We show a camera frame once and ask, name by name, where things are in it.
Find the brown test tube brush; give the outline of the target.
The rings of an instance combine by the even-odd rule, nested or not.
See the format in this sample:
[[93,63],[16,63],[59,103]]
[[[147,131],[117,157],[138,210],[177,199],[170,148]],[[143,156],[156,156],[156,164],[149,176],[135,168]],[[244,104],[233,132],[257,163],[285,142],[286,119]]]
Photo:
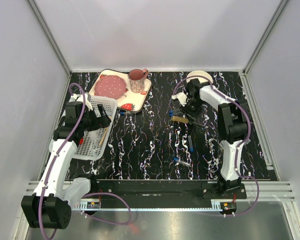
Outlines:
[[186,117],[183,116],[178,116],[178,115],[173,115],[170,118],[171,125],[181,125],[181,126],[186,126],[187,128],[202,128],[205,129],[206,127],[202,124],[199,124],[197,122],[191,121]]

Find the wooden test tube clamp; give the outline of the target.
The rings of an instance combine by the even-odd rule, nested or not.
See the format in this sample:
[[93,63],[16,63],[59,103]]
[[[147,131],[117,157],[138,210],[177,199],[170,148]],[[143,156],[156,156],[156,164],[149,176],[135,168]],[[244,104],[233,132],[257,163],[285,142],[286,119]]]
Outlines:
[[111,127],[111,126],[109,125],[108,127],[106,127],[106,128],[104,129],[103,136],[102,136],[102,138],[101,138],[101,140],[100,140],[100,142],[99,142],[99,146],[100,146],[100,147],[103,145],[103,143],[104,143],[104,141],[105,141],[105,139],[106,139],[106,136],[107,136],[107,134],[108,134],[108,130],[109,130],[110,127]]

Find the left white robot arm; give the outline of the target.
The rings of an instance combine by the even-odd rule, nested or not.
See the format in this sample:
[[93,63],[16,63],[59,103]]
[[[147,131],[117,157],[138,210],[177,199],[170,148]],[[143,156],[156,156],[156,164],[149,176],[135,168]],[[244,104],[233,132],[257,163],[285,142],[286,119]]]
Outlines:
[[77,176],[63,189],[72,159],[98,160],[102,157],[112,127],[117,102],[97,97],[86,101],[69,101],[53,133],[49,147],[50,158],[37,187],[25,195],[21,208],[31,228],[65,229],[71,219],[72,208],[84,195],[93,198],[98,186],[92,176]]

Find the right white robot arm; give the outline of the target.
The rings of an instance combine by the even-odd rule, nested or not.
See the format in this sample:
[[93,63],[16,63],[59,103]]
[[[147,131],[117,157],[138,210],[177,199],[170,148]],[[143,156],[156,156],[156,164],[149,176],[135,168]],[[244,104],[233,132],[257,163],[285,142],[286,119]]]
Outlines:
[[180,103],[180,110],[190,122],[203,112],[208,104],[217,110],[217,130],[223,149],[223,160],[217,181],[216,192],[222,198],[229,198],[240,191],[240,162],[242,149],[251,134],[251,122],[247,114],[247,103],[235,100],[219,91],[205,76],[188,76],[184,79],[187,93],[174,94]]

